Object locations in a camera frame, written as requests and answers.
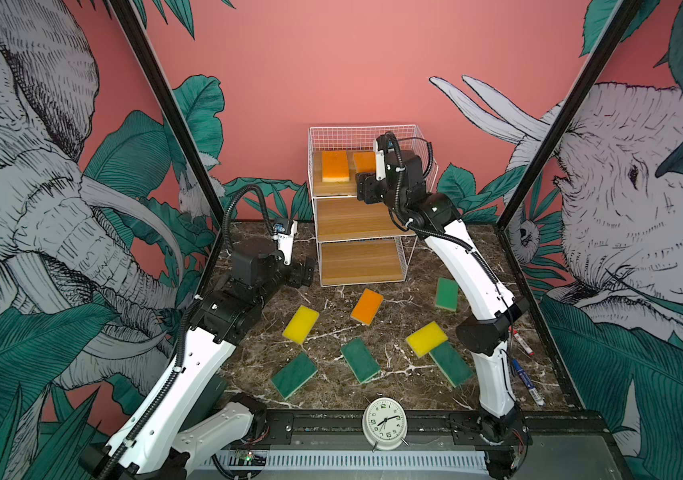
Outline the orange sponge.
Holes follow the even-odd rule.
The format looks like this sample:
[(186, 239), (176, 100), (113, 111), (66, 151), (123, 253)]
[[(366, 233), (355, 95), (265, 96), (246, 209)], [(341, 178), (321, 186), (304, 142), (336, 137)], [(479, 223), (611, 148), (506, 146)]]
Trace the orange sponge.
[(356, 174), (377, 172), (377, 156), (375, 155), (375, 152), (353, 152), (353, 164), (355, 164)]
[(349, 158), (345, 150), (321, 152), (321, 180), (324, 183), (349, 182)]
[(377, 316), (381, 304), (383, 304), (383, 296), (381, 294), (365, 289), (363, 294), (361, 294), (361, 298), (359, 298), (359, 302), (351, 311), (351, 318), (369, 326), (373, 323), (375, 316)]

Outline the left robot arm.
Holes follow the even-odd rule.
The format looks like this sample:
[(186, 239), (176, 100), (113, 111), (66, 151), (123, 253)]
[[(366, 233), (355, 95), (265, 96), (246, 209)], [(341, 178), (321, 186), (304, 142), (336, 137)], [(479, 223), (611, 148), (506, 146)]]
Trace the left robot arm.
[[(256, 196), (265, 238), (234, 244), (231, 217), (246, 194)], [(80, 467), (93, 479), (184, 479), (222, 448), (266, 433), (266, 407), (246, 394), (235, 395), (219, 412), (194, 425), (185, 422), (208, 384), (238, 344), (261, 320), (281, 288), (313, 282), (315, 262), (293, 261), (297, 223), (271, 220), (262, 189), (254, 184), (233, 196), (220, 236), (231, 270), (213, 291), (195, 296), (183, 315), (173, 358), (135, 414), (103, 444), (88, 446)]]

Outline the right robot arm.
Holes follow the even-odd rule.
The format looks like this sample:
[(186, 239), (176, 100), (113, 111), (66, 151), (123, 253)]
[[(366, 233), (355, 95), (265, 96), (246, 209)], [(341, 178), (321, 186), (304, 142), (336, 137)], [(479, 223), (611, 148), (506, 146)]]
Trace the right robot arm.
[(471, 352), (479, 380), (479, 429), (499, 444), (521, 433), (521, 410), (509, 366), (511, 326), (527, 312), (475, 246), (455, 204), (427, 191), (427, 170), (415, 152), (401, 148), (391, 131), (375, 139), (375, 172), (357, 173), (357, 199), (387, 206), (393, 224), (417, 234), (439, 259), (471, 306), (473, 317), (457, 326), (457, 339)]

